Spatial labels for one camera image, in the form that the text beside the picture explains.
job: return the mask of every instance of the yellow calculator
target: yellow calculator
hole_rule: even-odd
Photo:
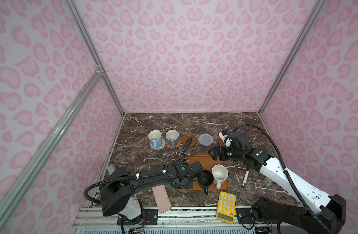
[[[216,218],[228,223],[234,223],[235,201],[236,201],[235,195],[226,192],[221,192],[219,194],[218,210],[217,210]]]

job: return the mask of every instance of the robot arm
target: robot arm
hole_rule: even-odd
[[[244,162],[249,169],[265,175],[268,180],[275,182],[292,195],[299,203],[300,200],[291,186],[284,171],[288,171],[292,182],[309,208],[325,224],[332,233],[339,233],[345,223],[346,202],[338,194],[330,196],[317,189],[307,181],[286,168],[283,170],[278,158],[264,148],[253,148],[247,135],[242,131],[230,133],[224,130],[219,133],[225,146],[216,146],[209,151],[214,160],[238,160]],[[312,217],[304,207],[289,206],[260,198],[252,205],[251,214],[257,222],[275,219],[306,230],[310,234],[324,233],[323,227]]]
[[[125,167],[120,167],[107,180],[128,176],[134,176],[134,179],[110,182],[100,186],[102,214],[110,216],[119,213],[130,220],[136,219],[140,222],[140,217],[144,217],[142,213],[144,209],[136,199],[131,198],[132,195],[159,185],[191,189],[193,188],[193,179],[200,176],[202,172],[203,168],[198,161],[192,164],[174,161],[165,170],[145,172],[127,172]]]

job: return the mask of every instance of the light blue mug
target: light blue mug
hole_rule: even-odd
[[[148,137],[155,149],[162,145],[162,134],[160,131],[153,130],[149,132]]]

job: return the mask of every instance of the mug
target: mug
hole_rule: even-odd
[[[175,147],[179,143],[179,133],[177,130],[169,130],[166,133],[166,139],[167,143],[172,147],[172,149],[175,149]]]
[[[199,183],[199,187],[204,190],[205,195],[209,194],[208,188],[210,185],[212,185],[213,180],[213,174],[208,170],[204,170],[203,174],[198,177],[197,182]]]
[[[162,134],[158,130],[153,130],[148,134],[149,140],[151,141],[153,147],[157,149],[162,144]]]
[[[217,164],[212,168],[212,175],[214,176],[213,183],[217,185],[217,189],[221,189],[223,184],[228,177],[228,170],[225,166]]]

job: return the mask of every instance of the coaster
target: coaster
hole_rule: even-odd
[[[210,134],[204,133],[199,136],[199,143],[203,146],[209,146],[213,144],[214,139]]]
[[[181,145],[181,143],[182,143],[182,141],[179,139],[179,142],[178,142],[178,144],[174,147],[174,149],[178,148],[178,147]],[[167,142],[166,142],[166,146],[167,146],[167,148],[172,149],[171,145],[169,145]]]
[[[221,138],[218,138],[218,144],[219,146],[223,146],[223,140]]]
[[[195,135],[192,134],[186,134],[182,137],[182,143],[185,144],[189,138],[192,138],[192,143],[190,144],[190,147],[194,147],[197,144],[197,138]]]
[[[152,149],[154,149],[154,150],[160,150],[160,149],[163,149],[164,147],[165,147],[165,140],[164,139],[162,139],[162,144],[157,148],[157,149],[155,149],[154,148],[154,146],[153,146],[153,144],[151,143],[151,148]]]

